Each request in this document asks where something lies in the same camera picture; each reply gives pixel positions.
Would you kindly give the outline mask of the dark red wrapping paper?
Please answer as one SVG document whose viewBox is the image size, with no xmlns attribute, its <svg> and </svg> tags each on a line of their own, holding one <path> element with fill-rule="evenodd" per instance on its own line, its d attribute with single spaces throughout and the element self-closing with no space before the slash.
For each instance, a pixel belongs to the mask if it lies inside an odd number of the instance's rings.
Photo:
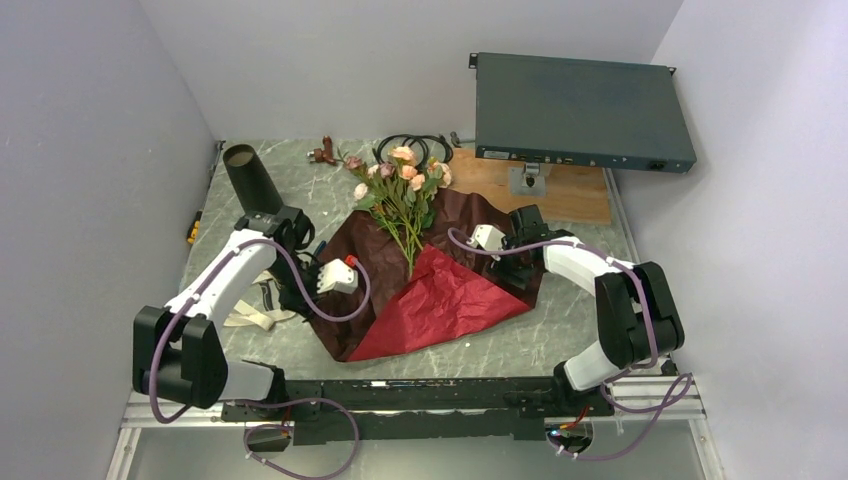
<svg viewBox="0 0 848 480">
<path fill-rule="evenodd" d="M 395 240 L 364 211 L 352 212 L 320 253 L 326 262 L 355 256 L 372 286 L 357 318 L 341 323 L 309 319 L 334 360 L 411 353 L 489 329 L 536 306 L 542 268 L 535 268 L 526 287 L 517 287 L 489 270 L 489 257 L 467 252 L 447 236 L 454 227 L 464 238 L 479 224 L 509 233 L 506 213 L 479 194 L 454 190 L 440 191 L 433 206 L 437 216 L 423 234 L 424 250 L 413 268 Z"/>
</svg>

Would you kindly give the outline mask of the red flower bouquet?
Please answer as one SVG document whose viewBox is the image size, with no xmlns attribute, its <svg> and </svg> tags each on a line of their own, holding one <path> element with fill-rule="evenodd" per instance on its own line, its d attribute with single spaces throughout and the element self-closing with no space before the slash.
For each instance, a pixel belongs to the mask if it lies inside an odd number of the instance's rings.
<svg viewBox="0 0 848 480">
<path fill-rule="evenodd" d="M 409 146 L 396 146 L 387 159 L 371 165 L 347 155 L 343 165 L 359 181 L 354 189 L 355 208 L 370 213 L 397 243 L 408 270 L 413 271 L 423 250 L 423 232 L 435 220 L 432 203 L 439 190 L 453 183 L 450 166 L 433 157 L 421 161 Z"/>
</svg>

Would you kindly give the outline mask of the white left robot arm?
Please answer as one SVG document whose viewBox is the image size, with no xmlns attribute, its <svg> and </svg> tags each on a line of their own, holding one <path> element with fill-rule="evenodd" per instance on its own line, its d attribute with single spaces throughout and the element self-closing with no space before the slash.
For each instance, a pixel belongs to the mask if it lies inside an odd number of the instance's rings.
<svg viewBox="0 0 848 480">
<path fill-rule="evenodd" d="M 284 206 L 276 214 L 249 211 L 202 273 L 164 306 L 145 306 L 133 321 L 132 387 L 149 398 L 154 416 L 170 422 L 162 399 L 206 409 L 219 401 L 248 400 L 264 420 L 287 406 L 281 369 L 230 360 L 219 339 L 225 320 L 263 272 L 279 289 L 282 308 L 300 314 L 317 298 L 318 267 L 298 259 L 314 237 L 302 210 Z"/>
</svg>

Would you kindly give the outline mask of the beige ribbon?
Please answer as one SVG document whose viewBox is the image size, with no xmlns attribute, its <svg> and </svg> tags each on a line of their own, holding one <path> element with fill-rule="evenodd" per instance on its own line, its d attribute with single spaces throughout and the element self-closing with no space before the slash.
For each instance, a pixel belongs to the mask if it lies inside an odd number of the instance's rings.
<svg viewBox="0 0 848 480">
<path fill-rule="evenodd" d="M 245 300 L 239 300 L 225 319 L 223 326 L 230 328 L 256 326 L 270 331 L 276 324 L 300 318 L 294 311 L 283 309 L 275 300 L 277 283 L 269 272 L 263 272 L 253 282 L 260 288 L 262 308 L 256 308 Z"/>
</svg>

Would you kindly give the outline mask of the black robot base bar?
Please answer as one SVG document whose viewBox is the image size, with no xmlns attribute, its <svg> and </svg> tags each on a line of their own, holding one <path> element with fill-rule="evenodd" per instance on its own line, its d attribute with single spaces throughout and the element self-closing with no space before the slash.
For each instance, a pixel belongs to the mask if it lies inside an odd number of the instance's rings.
<svg viewBox="0 0 848 480">
<path fill-rule="evenodd" d="M 228 423 L 270 423 L 291 428 L 296 446 L 352 439 L 419 440 L 509 437 L 541 440 L 558 421 L 612 416 L 598 387 L 574 392 L 553 376 L 286 380 L 281 395 L 291 407 L 261 409 L 229 401 Z"/>
</svg>

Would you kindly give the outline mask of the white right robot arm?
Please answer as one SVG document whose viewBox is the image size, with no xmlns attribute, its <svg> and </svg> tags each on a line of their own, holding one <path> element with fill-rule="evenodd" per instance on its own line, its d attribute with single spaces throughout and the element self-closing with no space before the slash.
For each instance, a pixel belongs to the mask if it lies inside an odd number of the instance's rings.
<svg viewBox="0 0 848 480">
<path fill-rule="evenodd" d="M 597 340 L 556 367 L 551 388 L 557 411 L 574 415 L 590 389 L 634 368 L 650 368 L 683 346 L 685 333 L 665 273 L 655 262 L 634 264 L 597 250 L 565 229 L 551 229 L 537 206 L 509 215 L 512 233 L 479 225 L 473 238 L 493 253 L 491 271 L 524 289 L 546 272 L 563 277 L 595 300 Z"/>
</svg>

